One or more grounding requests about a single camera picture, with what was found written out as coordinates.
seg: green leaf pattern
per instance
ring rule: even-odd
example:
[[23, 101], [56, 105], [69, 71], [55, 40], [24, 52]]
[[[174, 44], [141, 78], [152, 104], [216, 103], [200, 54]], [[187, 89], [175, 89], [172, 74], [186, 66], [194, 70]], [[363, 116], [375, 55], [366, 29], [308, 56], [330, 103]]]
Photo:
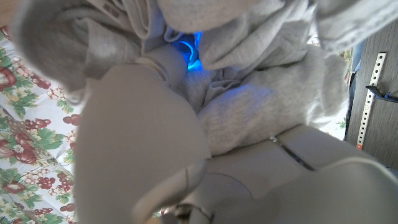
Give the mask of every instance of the green leaf pattern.
[[[0, 67], [15, 78], [13, 86], [0, 90], [0, 224], [76, 223], [75, 211], [60, 209], [75, 201], [71, 145], [76, 126], [63, 118], [80, 114], [81, 108], [67, 103], [58, 83], [35, 84], [14, 52], [0, 32]], [[62, 175], [72, 183], [69, 189], [58, 188]], [[53, 183], [43, 186], [39, 177]]]

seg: perforated metal strip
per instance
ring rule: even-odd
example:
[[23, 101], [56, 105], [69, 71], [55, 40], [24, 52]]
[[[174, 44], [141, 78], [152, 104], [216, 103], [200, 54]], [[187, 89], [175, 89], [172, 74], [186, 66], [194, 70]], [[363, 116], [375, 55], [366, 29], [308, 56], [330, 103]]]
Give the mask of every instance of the perforated metal strip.
[[[371, 81], [370, 81], [369, 85], [377, 86], [377, 83], [378, 83], [379, 77], [380, 77], [380, 73], [383, 68], [385, 57], [386, 57], [386, 53], [379, 53], [377, 55], [376, 63], [374, 65], [373, 74], [372, 74]], [[365, 140], [366, 128], [368, 126], [369, 117], [371, 114], [373, 99], [374, 99], [374, 94], [370, 90], [368, 90], [368, 94], [366, 95], [366, 99], [365, 99], [365, 106], [363, 108], [361, 125], [359, 127], [358, 140], [356, 142], [357, 149], [363, 148], [363, 142]]]

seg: grape pattern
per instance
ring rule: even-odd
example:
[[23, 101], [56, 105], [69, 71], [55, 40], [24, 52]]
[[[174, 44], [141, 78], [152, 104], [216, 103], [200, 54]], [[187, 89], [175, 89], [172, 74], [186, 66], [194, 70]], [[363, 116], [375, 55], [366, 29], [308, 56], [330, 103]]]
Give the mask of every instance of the grape pattern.
[[33, 129], [45, 128], [49, 124], [51, 124], [51, 120], [49, 120], [49, 119], [36, 118], [36, 119], [34, 119], [34, 121], [31, 121], [28, 119], [25, 120], [25, 128], [28, 131], [33, 130]]
[[48, 88], [50, 88], [51, 83], [37, 76], [32, 70], [27, 69], [25, 64], [19, 57], [13, 57], [12, 61], [12, 66], [18, 74], [22, 75], [26, 79], [32, 80], [32, 82], [36, 84], [39, 88], [43, 88], [45, 90], [48, 90]]
[[70, 180], [64, 172], [57, 174], [57, 177], [59, 178], [61, 184], [58, 184], [57, 187], [50, 189], [50, 195], [63, 195], [71, 192], [74, 182]]
[[51, 177], [43, 177], [48, 174], [50, 171], [48, 169], [40, 169], [40, 170], [32, 170], [28, 173], [25, 173], [25, 184], [36, 185], [44, 190], [49, 190], [52, 187], [52, 184], [55, 183], [55, 178]]
[[56, 88], [51, 88], [49, 91], [47, 91], [47, 95], [49, 96], [50, 99], [53, 100], [63, 100], [63, 101], [67, 100], [65, 98], [63, 90], [59, 86]]
[[45, 215], [52, 212], [52, 208], [35, 209], [35, 215]]

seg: red fruit pattern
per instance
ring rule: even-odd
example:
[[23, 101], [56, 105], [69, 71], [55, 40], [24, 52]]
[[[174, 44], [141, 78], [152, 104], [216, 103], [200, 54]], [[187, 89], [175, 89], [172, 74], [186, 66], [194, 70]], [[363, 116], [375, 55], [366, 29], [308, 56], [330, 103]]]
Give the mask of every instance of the red fruit pattern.
[[48, 90], [51, 86], [51, 83], [43, 78], [37, 76], [32, 70], [26, 68], [25, 64], [19, 57], [12, 58], [12, 66], [16, 73], [22, 75], [23, 77], [32, 80], [39, 88], [43, 88]]
[[14, 219], [11, 224], [22, 224], [23, 220], [21, 218]]
[[44, 175], [48, 174], [50, 171], [48, 169], [40, 169], [40, 170], [32, 170], [24, 174], [25, 184], [35, 185], [40, 187], [41, 189], [49, 190], [52, 187], [52, 184], [55, 183], [55, 178], [44, 177]]
[[8, 32], [8, 26], [1, 27], [0, 32], [2, 32], [5, 38], [11, 40], [10, 33]]
[[36, 162], [36, 155], [33, 153], [34, 147], [30, 145], [32, 139], [26, 133], [17, 133], [14, 135], [16, 146], [12, 149], [15, 158], [25, 164]]
[[15, 83], [17, 83], [17, 79], [13, 72], [8, 68], [0, 67], [0, 91], [3, 91], [4, 88], [12, 87]]
[[28, 131], [33, 130], [33, 129], [45, 128], [49, 124], [51, 124], [51, 120], [49, 120], [49, 119], [36, 118], [34, 121], [31, 121], [28, 119], [25, 120], [25, 128]]
[[35, 209], [35, 215], [45, 215], [52, 212], [52, 208]]
[[71, 142], [71, 143], [69, 144], [69, 146], [70, 146], [70, 148], [71, 148], [72, 150], [75, 150], [76, 143], [75, 143], [75, 142]]
[[71, 116], [66, 116], [62, 120], [67, 124], [72, 124], [74, 126], [78, 126], [80, 124], [81, 116], [78, 114], [73, 114]]
[[57, 174], [57, 177], [59, 178], [61, 184], [58, 184], [57, 187], [50, 189], [50, 195], [63, 195], [71, 192], [72, 186], [75, 183], [70, 178], [68, 178], [68, 176], [64, 172]]
[[11, 183], [4, 184], [2, 189], [10, 194], [17, 194], [18, 192], [25, 190], [25, 186], [16, 181], [12, 181]]
[[73, 212], [76, 209], [76, 205], [74, 203], [69, 203], [66, 206], [62, 206], [60, 208], [61, 212]]

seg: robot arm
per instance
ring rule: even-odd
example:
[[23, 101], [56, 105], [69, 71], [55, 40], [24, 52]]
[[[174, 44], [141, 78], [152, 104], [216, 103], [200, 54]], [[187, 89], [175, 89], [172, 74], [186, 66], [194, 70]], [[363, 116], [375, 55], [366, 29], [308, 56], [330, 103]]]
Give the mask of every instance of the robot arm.
[[[298, 126], [209, 159], [195, 113], [169, 88], [186, 62], [167, 45], [112, 68], [95, 86], [77, 139], [81, 222], [398, 220], [398, 180], [372, 157], [313, 128]], [[169, 205], [171, 213], [150, 217]]]

